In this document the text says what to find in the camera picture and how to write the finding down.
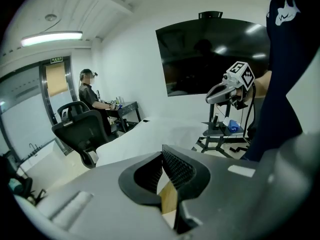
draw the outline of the navy sleeve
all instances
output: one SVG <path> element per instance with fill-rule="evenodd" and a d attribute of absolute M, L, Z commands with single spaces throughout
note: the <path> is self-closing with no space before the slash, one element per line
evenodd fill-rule
<path fill-rule="evenodd" d="M 89 88 L 85 88 L 83 90 L 83 94 L 82 94 L 83 98 L 85 99 L 85 101 L 87 103 L 89 103 L 91 106 L 94 102 L 97 102 L 98 99 L 96 97 L 96 95 L 94 94 L 94 92 L 92 90 L 90 90 Z"/>

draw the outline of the ceiling light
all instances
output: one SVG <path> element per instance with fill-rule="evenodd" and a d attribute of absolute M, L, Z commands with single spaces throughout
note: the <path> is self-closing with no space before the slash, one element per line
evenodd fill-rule
<path fill-rule="evenodd" d="M 217 53 L 217 54 L 224 54 L 226 52 L 226 50 L 227 50 L 227 47 L 219 46 L 218 48 L 216 48 L 214 50 L 214 52 Z"/>
<path fill-rule="evenodd" d="M 256 32 L 258 29 L 260 29 L 261 27 L 262 27 L 262 25 L 260 25 L 260 24 L 255 24 L 255 25 L 249 27 L 245 32 L 246 32 L 247 34 L 252 34 L 252 33 Z"/>
<path fill-rule="evenodd" d="M 264 57 L 266 57 L 266 55 L 264 53 L 257 53 L 252 56 L 252 58 L 254 58 L 254 59 L 259 59 L 259 58 L 264 58 Z"/>
<path fill-rule="evenodd" d="M 22 38 L 21 45 L 23 47 L 27 47 L 58 40 L 79 40 L 81 39 L 82 34 L 82 31 L 55 31 L 39 33 Z"/>

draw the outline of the person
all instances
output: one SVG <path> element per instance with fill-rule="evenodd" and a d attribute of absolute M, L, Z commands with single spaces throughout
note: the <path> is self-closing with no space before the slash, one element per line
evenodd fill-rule
<path fill-rule="evenodd" d="M 80 72 L 81 85 L 79 86 L 79 99 L 85 103 L 90 110 L 96 110 L 101 114 L 105 133 L 107 136 L 111 136 L 111 126 L 108 120 L 107 110 L 118 110 L 119 106 L 99 102 L 98 96 L 92 90 L 91 86 L 97 75 L 97 73 L 92 72 L 90 69 L 84 69 Z"/>
<path fill-rule="evenodd" d="M 255 136 L 242 159 L 259 161 L 265 151 L 279 148 L 286 140 L 302 133 L 286 95 L 305 72 L 320 46 L 319 27 L 313 20 L 315 9 L 319 7 L 317 1 L 270 2 L 266 15 L 270 38 L 269 69 L 254 82 L 256 97 L 265 96 L 265 99 Z M 249 90 L 248 96 L 252 97 L 252 93 L 252 89 Z"/>

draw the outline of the robotic arm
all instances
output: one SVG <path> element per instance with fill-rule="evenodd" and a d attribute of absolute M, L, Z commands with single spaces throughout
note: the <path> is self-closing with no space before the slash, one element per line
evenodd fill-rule
<path fill-rule="evenodd" d="M 237 109 L 247 107 L 244 98 L 255 80 L 255 75 L 246 62 L 237 61 L 223 75 L 222 82 L 215 85 L 207 93 L 205 101 L 208 104 L 225 105 L 228 102 Z M 237 89 L 241 88 L 242 96 L 237 96 Z"/>

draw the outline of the black screen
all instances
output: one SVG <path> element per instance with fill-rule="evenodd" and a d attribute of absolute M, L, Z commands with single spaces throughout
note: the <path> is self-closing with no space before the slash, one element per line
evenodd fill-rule
<path fill-rule="evenodd" d="M 156 36 L 168 96 L 206 94 L 237 61 L 249 63 L 256 78 L 268 70 L 267 28 L 251 22 L 196 19 L 158 29 Z"/>

